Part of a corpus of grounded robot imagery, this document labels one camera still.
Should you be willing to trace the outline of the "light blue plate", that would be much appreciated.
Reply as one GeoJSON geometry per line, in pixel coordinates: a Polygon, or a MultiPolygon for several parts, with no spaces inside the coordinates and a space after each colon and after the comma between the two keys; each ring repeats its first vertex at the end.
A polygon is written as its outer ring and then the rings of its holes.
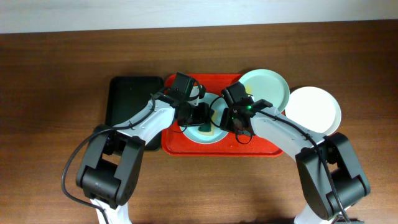
{"type": "Polygon", "coordinates": [[[227,107],[224,99],[218,98],[218,95],[213,93],[206,93],[202,99],[198,100],[198,103],[208,103],[209,108],[217,112],[216,116],[211,119],[211,123],[215,126],[215,133],[213,136],[204,136],[198,133],[199,126],[180,126],[180,129],[184,135],[191,141],[199,144],[213,144],[222,140],[227,134],[227,131],[221,130],[220,125],[223,110],[227,107]]]}

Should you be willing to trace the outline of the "green and yellow sponge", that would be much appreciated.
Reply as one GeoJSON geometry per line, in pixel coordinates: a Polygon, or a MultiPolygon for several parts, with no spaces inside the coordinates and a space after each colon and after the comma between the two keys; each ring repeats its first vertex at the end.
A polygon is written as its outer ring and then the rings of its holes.
{"type": "MultiPolygon", "coordinates": [[[[217,112],[213,109],[210,110],[210,118],[216,116],[217,112]]],[[[204,136],[213,136],[215,133],[215,126],[211,123],[211,119],[206,121],[203,125],[199,126],[198,133],[204,136]]]]}

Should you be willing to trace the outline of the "mint green plate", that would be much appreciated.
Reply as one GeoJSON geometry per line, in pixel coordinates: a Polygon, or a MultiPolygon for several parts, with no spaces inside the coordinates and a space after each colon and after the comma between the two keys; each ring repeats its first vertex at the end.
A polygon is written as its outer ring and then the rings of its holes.
{"type": "Polygon", "coordinates": [[[278,73],[267,69],[256,69],[245,73],[239,82],[254,101],[266,100],[283,112],[290,97],[290,88],[278,73]]]}

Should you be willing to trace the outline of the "white plate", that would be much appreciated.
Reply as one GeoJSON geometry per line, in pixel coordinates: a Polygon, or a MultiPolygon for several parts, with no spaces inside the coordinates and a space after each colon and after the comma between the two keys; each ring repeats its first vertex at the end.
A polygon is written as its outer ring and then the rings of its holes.
{"type": "Polygon", "coordinates": [[[314,86],[305,86],[290,94],[285,115],[297,124],[326,135],[340,126],[342,113],[334,96],[314,86]]]}

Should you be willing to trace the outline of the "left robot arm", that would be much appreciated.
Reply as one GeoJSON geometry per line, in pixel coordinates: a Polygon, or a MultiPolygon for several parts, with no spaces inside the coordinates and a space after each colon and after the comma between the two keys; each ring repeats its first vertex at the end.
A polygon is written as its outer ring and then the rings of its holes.
{"type": "Polygon", "coordinates": [[[96,209],[100,223],[130,223],[127,202],[136,188],[146,145],[161,131],[179,121],[202,124],[208,106],[200,102],[205,91],[168,90],[150,97],[132,118],[113,127],[99,125],[77,148],[86,146],[76,184],[96,209]]]}

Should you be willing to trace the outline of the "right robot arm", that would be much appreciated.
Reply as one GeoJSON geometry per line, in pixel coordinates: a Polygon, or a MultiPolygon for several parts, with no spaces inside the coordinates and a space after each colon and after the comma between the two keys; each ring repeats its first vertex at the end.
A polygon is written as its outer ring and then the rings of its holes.
{"type": "Polygon", "coordinates": [[[266,100],[227,100],[221,128],[265,139],[296,163],[305,208],[294,223],[350,222],[347,209],[369,195],[371,188],[359,159],[341,133],[327,136],[295,123],[266,100]]]}

